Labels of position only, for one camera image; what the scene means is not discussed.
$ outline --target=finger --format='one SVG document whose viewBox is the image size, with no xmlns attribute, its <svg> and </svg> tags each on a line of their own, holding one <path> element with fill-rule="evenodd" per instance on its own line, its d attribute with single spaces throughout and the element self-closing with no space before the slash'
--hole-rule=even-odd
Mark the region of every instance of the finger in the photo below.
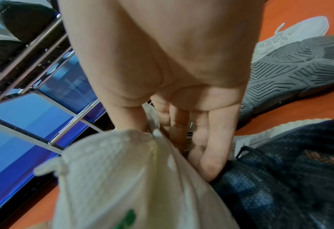
<svg viewBox="0 0 334 229">
<path fill-rule="evenodd" d="M 188 154 L 188 161 L 193 167 L 198 169 L 208 142 L 208 112 L 192 111 L 191 119 L 194 131 L 192 136 L 191 150 Z"/>
<path fill-rule="evenodd" d="M 208 143 L 198 168 L 208 182 L 221 172 L 227 162 L 239 111 L 240 104 L 235 104 L 208 113 Z"/>
<path fill-rule="evenodd" d="M 169 113 L 171 117 L 169 140 L 182 153 L 184 152 L 186 147 L 189 124 L 189 111 L 185 111 L 173 105 L 170 105 Z"/>
<path fill-rule="evenodd" d="M 157 111 L 161 131 L 169 137 L 169 128 L 171 126 L 171 115 L 169 114 L 169 103 L 164 103 L 151 97 L 155 110 Z"/>
<path fill-rule="evenodd" d="M 142 106 L 131 108 L 104 103 L 104 107 L 110 120 L 119 131 L 126 129 L 147 131 L 147 116 Z"/>
</svg>

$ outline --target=wooden floor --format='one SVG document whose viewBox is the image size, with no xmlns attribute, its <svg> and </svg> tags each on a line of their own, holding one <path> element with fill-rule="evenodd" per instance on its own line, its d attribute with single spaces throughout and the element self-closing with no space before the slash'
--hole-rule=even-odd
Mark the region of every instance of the wooden floor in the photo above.
<svg viewBox="0 0 334 229">
<path fill-rule="evenodd" d="M 320 15 L 328 17 L 330 23 L 328 34 L 333 35 L 334 0 L 269 0 L 265 7 L 260 40 L 271 37 L 283 22 L 286 24 L 282 30 L 304 19 Z M 257 116 L 238 130 L 237 135 L 256 134 L 290 121 L 313 118 L 334 118 L 334 89 Z M 51 219 L 57 196 L 56 187 L 10 228 L 23 229 Z"/>
</svg>

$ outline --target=metal rod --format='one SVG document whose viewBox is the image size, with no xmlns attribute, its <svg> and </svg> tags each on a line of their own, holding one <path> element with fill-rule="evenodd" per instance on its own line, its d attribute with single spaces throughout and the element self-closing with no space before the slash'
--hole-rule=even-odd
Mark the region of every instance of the metal rod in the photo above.
<svg viewBox="0 0 334 229">
<path fill-rule="evenodd" d="M 41 57 L 39 57 L 29 68 L 27 68 L 15 81 L 13 81 L 2 93 L 0 93 L 0 100 L 5 97 L 10 90 L 17 86 L 28 74 L 32 72 L 50 53 L 55 50 L 62 41 L 67 38 L 67 34 L 60 37 Z"/>
<path fill-rule="evenodd" d="M 20 139 L 22 139 L 24 141 L 27 141 L 31 144 L 34 144 L 36 146 L 39 146 L 39 147 L 42 147 L 44 149 L 55 152 L 57 154 L 62 154 L 62 151 L 63 151 L 62 147 L 60 147 L 60 146 L 58 146 L 58 147 L 50 146 L 47 143 L 46 139 L 38 137 L 38 136 L 36 136 L 34 134 L 31 134 L 31 133 L 29 133 L 29 134 L 22 133 L 22 131 L 23 132 L 26 132 L 26 131 L 21 130 L 21 129 L 18 131 L 18 129 L 20 129 L 20 128 L 14 127 L 11 124 L 6 123 L 4 121 L 0 121 L 0 131 L 5 132 L 6 134 L 9 134 L 11 136 L 15 136 L 17 138 L 20 138 Z"/>
<path fill-rule="evenodd" d="M 39 89 L 42 85 L 44 85 L 46 83 L 46 81 L 48 81 L 64 64 L 66 64 L 71 57 L 73 57 L 75 55 L 75 51 L 73 50 L 72 52 L 70 52 L 70 54 L 56 67 L 54 68 L 50 74 L 41 82 L 36 86 L 36 89 Z"/>
<path fill-rule="evenodd" d="M 69 121 L 64 128 L 62 128 L 56 135 L 51 139 L 49 145 L 54 145 L 66 132 L 68 132 L 78 121 L 80 121 L 91 109 L 93 109 L 100 100 L 97 98 L 88 106 L 86 106 L 79 114 Z"/>
<path fill-rule="evenodd" d="M 44 100 L 46 100 L 47 102 L 51 103 L 52 105 L 56 106 L 57 108 L 59 108 L 60 110 L 66 112 L 67 114 L 71 115 L 71 116 L 75 116 L 76 113 L 72 112 L 71 110 L 69 110 L 68 108 L 64 107 L 63 105 L 59 104 L 58 102 L 56 102 L 55 100 L 49 98 L 48 96 L 46 96 L 44 93 L 35 90 L 33 91 L 33 93 L 35 93 L 36 95 L 40 96 L 41 98 L 43 98 Z M 89 127 L 93 128 L 94 130 L 96 130 L 99 133 L 104 132 L 104 130 L 102 130 L 101 128 L 99 128 L 98 126 L 96 126 L 95 124 L 85 120 L 85 119 L 81 119 L 80 122 L 83 122 L 84 124 L 88 125 Z"/>
<path fill-rule="evenodd" d="M 31 83 L 29 83 L 24 89 L 20 90 L 18 93 L 19 94 L 24 94 L 28 89 L 30 89 L 41 77 L 43 77 L 47 71 L 50 70 L 50 68 L 52 68 L 55 64 L 57 64 L 57 62 L 59 62 L 62 57 L 68 53 L 70 50 L 72 49 L 72 47 L 70 46 L 69 48 L 67 48 L 65 51 L 63 51 L 63 53 L 61 53 L 61 55 L 59 57 L 57 57 L 49 66 L 47 66 Z"/>
<path fill-rule="evenodd" d="M 3 80 L 28 54 L 30 54 L 35 47 L 49 35 L 60 23 L 62 18 L 56 19 L 46 30 L 44 30 L 31 44 L 23 50 L 2 72 L 0 72 L 0 82 Z"/>
</svg>

